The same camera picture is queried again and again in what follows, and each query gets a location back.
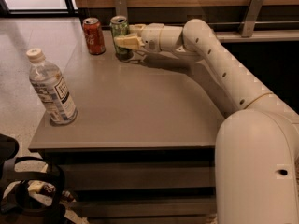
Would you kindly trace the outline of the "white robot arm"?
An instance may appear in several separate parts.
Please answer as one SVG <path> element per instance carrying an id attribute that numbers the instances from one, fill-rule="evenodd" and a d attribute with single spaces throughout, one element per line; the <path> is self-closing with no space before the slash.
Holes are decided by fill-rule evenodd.
<path id="1" fill-rule="evenodd" d="M 235 106 L 215 146 L 218 224 L 299 224 L 299 119 L 202 20 L 137 24 L 115 38 L 127 49 L 199 55 Z"/>

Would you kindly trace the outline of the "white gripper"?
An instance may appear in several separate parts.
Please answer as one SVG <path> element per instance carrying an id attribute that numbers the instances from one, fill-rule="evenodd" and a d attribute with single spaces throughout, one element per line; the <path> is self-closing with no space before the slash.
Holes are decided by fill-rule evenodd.
<path id="1" fill-rule="evenodd" d="M 114 42 L 118 47 L 138 50 L 145 46 L 147 51 L 160 51 L 160 34 L 164 25 L 161 23 L 146 24 L 130 24 L 129 31 L 131 34 L 138 35 L 121 35 L 114 38 Z"/>

